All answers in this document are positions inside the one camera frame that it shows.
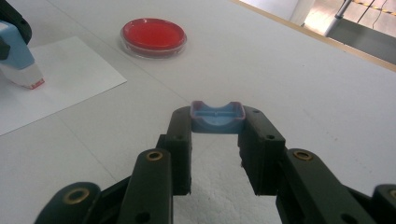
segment screw hole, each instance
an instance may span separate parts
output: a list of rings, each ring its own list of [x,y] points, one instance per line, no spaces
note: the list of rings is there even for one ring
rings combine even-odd
[[[67,204],[76,204],[84,201],[88,195],[90,195],[90,191],[84,188],[72,189],[64,195],[64,203]]]
[[[158,161],[162,157],[163,157],[163,154],[161,152],[159,152],[159,151],[152,151],[146,156],[148,161]]]
[[[305,152],[305,151],[295,151],[295,152],[293,152],[293,155],[297,159],[302,160],[302,161],[310,161],[310,160],[314,159],[311,154],[309,154],[308,152]]]
[[[396,199],[396,189],[392,189],[392,190],[389,192],[389,194],[390,194],[390,196],[392,196],[394,199]]]
[[[341,219],[343,219],[343,221],[347,224],[358,224],[358,220],[356,220],[356,218],[352,217],[349,214],[342,214],[341,215]]]
[[[137,223],[148,223],[150,220],[150,216],[148,212],[142,212],[136,215],[136,217],[134,218],[134,220]]]

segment blue plastic block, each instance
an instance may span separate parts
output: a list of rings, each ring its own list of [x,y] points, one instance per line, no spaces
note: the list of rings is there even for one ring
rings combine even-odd
[[[211,107],[202,101],[191,104],[191,130],[194,133],[240,133],[245,117],[245,109],[239,102],[222,107]]]
[[[11,46],[7,59],[0,61],[15,69],[23,69],[35,62],[32,53],[27,48],[17,27],[6,21],[0,21],[0,36],[8,45]]]

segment red petri dish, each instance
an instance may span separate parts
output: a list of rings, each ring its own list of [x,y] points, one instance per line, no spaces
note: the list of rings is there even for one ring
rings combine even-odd
[[[127,49],[138,55],[162,57],[182,50],[187,37],[178,25],[160,19],[129,21],[121,30]]]

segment white tabletop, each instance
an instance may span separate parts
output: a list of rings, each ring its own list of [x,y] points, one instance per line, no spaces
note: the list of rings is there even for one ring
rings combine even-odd
[[[128,82],[0,136],[0,223],[32,223],[62,187],[105,189],[193,100],[260,109],[287,140],[319,155],[340,181],[372,194],[396,183],[396,73],[226,0],[9,1],[37,47],[77,36]],[[125,54],[120,29],[161,18],[187,34],[167,60]],[[256,197],[236,135],[194,134],[192,195],[175,223],[280,223],[274,197]]]

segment brass screw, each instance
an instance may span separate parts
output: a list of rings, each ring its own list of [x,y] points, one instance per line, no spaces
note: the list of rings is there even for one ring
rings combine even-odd
[[[310,153],[308,153],[306,151],[301,151],[301,150],[293,152],[293,155],[297,159],[302,160],[302,161],[311,161],[312,159],[314,159],[314,157],[312,157],[312,155]]]

